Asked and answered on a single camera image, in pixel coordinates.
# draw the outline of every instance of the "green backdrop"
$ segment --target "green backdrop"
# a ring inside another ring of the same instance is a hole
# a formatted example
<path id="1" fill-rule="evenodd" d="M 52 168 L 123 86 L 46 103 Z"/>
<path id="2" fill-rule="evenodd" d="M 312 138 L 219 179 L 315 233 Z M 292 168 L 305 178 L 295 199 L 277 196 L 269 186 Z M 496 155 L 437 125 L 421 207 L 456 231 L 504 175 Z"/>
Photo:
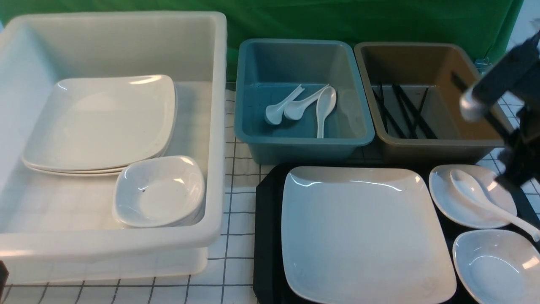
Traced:
<path id="1" fill-rule="evenodd" d="M 227 79 L 249 38 L 448 42 L 497 61 L 523 0 L 0 0 L 0 20 L 81 11 L 213 10 L 228 23 Z"/>

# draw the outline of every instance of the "black chopstick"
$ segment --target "black chopstick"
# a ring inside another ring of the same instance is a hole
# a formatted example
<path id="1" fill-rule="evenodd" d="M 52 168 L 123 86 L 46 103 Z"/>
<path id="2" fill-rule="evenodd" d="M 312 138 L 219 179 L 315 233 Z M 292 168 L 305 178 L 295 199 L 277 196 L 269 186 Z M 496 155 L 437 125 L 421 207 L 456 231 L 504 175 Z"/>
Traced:
<path id="1" fill-rule="evenodd" d="M 407 138 L 405 136 L 405 133 L 403 133 L 403 131 L 401 130 L 400 126 L 397 124 L 397 122 L 394 120 L 394 118 L 392 117 L 392 115 L 390 114 L 390 112 L 388 111 L 388 109 L 383 105 L 381 104 L 381 100 L 379 99 L 379 97 L 377 96 L 377 93 L 375 92 L 375 90 L 373 90 L 373 95 L 375 96 L 375 100 L 377 100 L 377 103 L 379 104 L 379 108 L 381 109 L 382 112 L 384 112 L 384 114 L 388 117 L 388 120 L 390 120 L 390 124 L 394 127 L 394 129 L 396 130 L 398 136 L 400 138 Z"/>
<path id="2" fill-rule="evenodd" d="M 382 92 L 382 83 L 379 82 L 379 92 L 381 93 L 381 104 L 385 106 L 384 104 L 384 93 Z M 381 111 L 381 118 L 382 118 L 382 124 L 384 125 L 384 130 L 386 133 L 388 133 L 388 123 L 386 122 L 386 115 L 384 111 Z"/>
<path id="3" fill-rule="evenodd" d="M 422 96 L 422 101 L 420 102 L 420 107 L 418 108 L 418 112 L 420 113 L 420 116 L 422 116 L 422 109 L 424 108 L 424 103 L 426 102 L 426 96 L 428 96 L 428 90 L 429 88 L 426 88 L 424 91 L 424 96 Z M 418 127 L 418 120 L 414 120 L 413 124 L 413 131 L 416 133 L 416 127 Z"/>
<path id="4" fill-rule="evenodd" d="M 405 124 L 407 125 L 407 128 L 409 129 L 409 138 L 417 139 L 418 136 L 416 136 L 416 132 L 414 132 L 413 123 L 410 121 L 409 114 L 407 113 L 407 110 L 405 109 L 405 105 L 403 104 L 403 101 L 401 100 L 400 94 L 397 92 L 394 86 L 392 86 L 392 89 L 394 90 L 394 94 L 396 95 L 397 104 L 400 106 L 401 115 L 403 115 L 403 119 L 405 119 Z"/>
<path id="5" fill-rule="evenodd" d="M 428 123 L 424 120 L 422 115 L 420 115 L 420 112 L 418 112 L 416 107 L 413 105 L 412 101 L 409 99 L 409 96 L 405 94 L 405 92 L 399 85 L 393 84 L 392 87 L 395 88 L 397 93 L 403 99 L 405 105 L 409 108 L 411 113 L 413 113 L 413 116 L 418 121 L 418 125 L 422 129 L 422 132 L 424 132 L 424 134 L 426 135 L 427 139 L 436 140 L 437 136 L 435 135 L 435 133 L 433 133 L 433 130 L 429 127 Z"/>

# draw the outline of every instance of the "spoon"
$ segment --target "spoon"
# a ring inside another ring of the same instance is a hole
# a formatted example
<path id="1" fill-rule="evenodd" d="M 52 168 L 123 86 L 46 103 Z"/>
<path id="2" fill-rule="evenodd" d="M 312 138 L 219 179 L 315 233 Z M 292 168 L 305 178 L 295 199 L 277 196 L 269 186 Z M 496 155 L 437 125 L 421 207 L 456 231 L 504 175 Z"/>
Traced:
<path id="1" fill-rule="evenodd" d="M 452 184 L 454 184 L 457 192 L 464 196 L 468 201 L 472 202 L 474 205 L 484 210 L 493 212 L 497 214 L 501 219 L 509 221 L 512 224 L 520 227 L 525 232 L 530 234 L 535 242 L 540 241 L 540 230 L 520 219 L 519 217 L 508 213 L 501 207 L 493 204 L 486 197 L 480 184 L 478 184 L 476 179 L 470 174 L 459 169 L 454 169 L 450 171 L 450 180 L 452 181 Z"/>
<path id="2" fill-rule="evenodd" d="M 285 111 L 283 112 L 283 114 L 285 114 L 285 117 L 290 120 L 300 120 L 307 107 L 310 106 L 314 101 L 319 99 L 319 97 L 321 96 L 321 92 L 326 87 L 328 87 L 328 85 L 325 85 L 322 89 L 318 90 L 310 97 L 304 98 L 302 100 L 294 100 L 289 102 L 289 104 L 285 107 Z"/>
<path id="3" fill-rule="evenodd" d="M 266 107 L 265 111 L 265 120 L 269 124 L 278 125 L 283 119 L 283 111 L 287 103 L 293 101 L 298 97 L 305 89 L 299 85 L 294 91 L 292 91 L 289 96 L 285 97 L 280 103 L 272 104 Z"/>
<path id="4" fill-rule="evenodd" d="M 317 101 L 317 138 L 324 138 L 326 117 L 334 110 L 336 106 L 336 90 L 332 87 L 326 87 L 322 90 Z"/>

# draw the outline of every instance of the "white square plate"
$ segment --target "white square plate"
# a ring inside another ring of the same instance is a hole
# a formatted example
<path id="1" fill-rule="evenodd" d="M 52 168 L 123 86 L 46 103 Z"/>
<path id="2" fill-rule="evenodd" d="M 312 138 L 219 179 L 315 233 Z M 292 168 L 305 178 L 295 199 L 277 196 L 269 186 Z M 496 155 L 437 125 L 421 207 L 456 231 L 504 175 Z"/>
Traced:
<path id="1" fill-rule="evenodd" d="M 152 158 L 168 143 L 175 109 L 174 84 L 165 75 L 62 80 L 49 95 L 23 162 L 74 171 Z"/>
<path id="2" fill-rule="evenodd" d="M 413 171 L 295 168 L 281 220 L 285 276 L 302 298 L 430 304 L 455 293 L 435 207 Z"/>

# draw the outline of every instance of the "stack of plates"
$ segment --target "stack of plates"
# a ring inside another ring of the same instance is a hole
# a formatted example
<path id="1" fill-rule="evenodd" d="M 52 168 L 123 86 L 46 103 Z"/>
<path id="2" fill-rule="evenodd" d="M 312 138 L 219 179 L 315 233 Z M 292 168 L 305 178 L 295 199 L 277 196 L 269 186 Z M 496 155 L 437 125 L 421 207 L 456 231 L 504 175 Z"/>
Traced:
<path id="1" fill-rule="evenodd" d="M 118 175 L 163 155 L 176 119 L 172 79 L 164 75 L 73 78 L 58 82 L 22 161 L 67 176 Z"/>

